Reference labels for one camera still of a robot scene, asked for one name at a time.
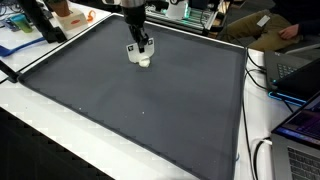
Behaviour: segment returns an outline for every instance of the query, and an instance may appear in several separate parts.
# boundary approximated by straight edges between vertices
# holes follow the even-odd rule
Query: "hand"
[[[298,31],[299,24],[295,24],[279,31],[279,35],[282,39],[288,40],[296,37],[298,35]]]

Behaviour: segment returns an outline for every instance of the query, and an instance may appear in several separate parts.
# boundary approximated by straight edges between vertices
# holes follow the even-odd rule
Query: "gray mat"
[[[148,69],[129,62],[132,37],[112,16],[19,81],[201,179],[233,179],[245,50],[145,27]]]

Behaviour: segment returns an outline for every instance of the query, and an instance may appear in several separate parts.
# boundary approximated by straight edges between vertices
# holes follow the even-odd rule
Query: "desk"
[[[250,50],[250,55],[258,64],[262,64],[263,54],[261,52]],[[253,76],[258,83],[265,84],[263,76],[257,74]],[[253,144],[255,139],[269,136],[270,130],[290,112],[282,102],[268,98],[266,92],[257,88],[249,78],[246,80],[244,93],[249,140]],[[115,179],[197,179],[156,154],[19,83],[12,84],[5,81],[0,84],[0,106]],[[235,180],[250,180],[252,177],[243,119],[239,131],[238,151],[240,159],[236,163]],[[270,147],[262,147],[258,162],[260,179],[271,180]]]
[[[99,22],[101,19],[111,14],[107,11],[90,8],[75,3],[70,3],[70,7],[80,9],[85,16],[88,15],[90,10],[94,10],[96,12],[96,17],[94,18],[94,20],[88,24],[89,27],[93,26],[95,23]],[[50,22],[54,27],[60,26],[60,24],[54,18],[52,18]],[[65,35],[68,39],[71,39],[83,30],[85,30],[86,28],[88,27],[78,27],[65,32]],[[41,33],[35,27],[33,27],[33,29],[33,32],[29,34],[23,33],[22,31],[12,32],[7,28],[0,29],[0,44],[6,48],[11,49],[42,36]],[[19,52],[16,52],[11,56],[1,58],[1,60],[14,71],[19,71],[23,67],[27,66],[28,64],[32,63],[39,57],[43,56],[47,52],[50,52],[51,50],[57,48],[60,45],[61,44],[59,43],[48,44],[47,42],[40,42],[33,46],[29,46],[23,50],[20,50]],[[0,71],[0,81],[4,80],[5,78],[7,78],[7,75]]]

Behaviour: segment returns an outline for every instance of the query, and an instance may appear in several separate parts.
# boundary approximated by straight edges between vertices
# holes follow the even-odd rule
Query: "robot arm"
[[[144,46],[149,39],[143,27],[146,20],[145,3],[145,0],[121,0],[125,21],[129,25],[133,39],[139,46],[140,53],[144,52]]]

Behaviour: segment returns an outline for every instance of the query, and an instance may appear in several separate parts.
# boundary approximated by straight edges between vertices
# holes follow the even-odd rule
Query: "laptop screen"
[[[320,146],[320,93],[275,131],[286,137]]]

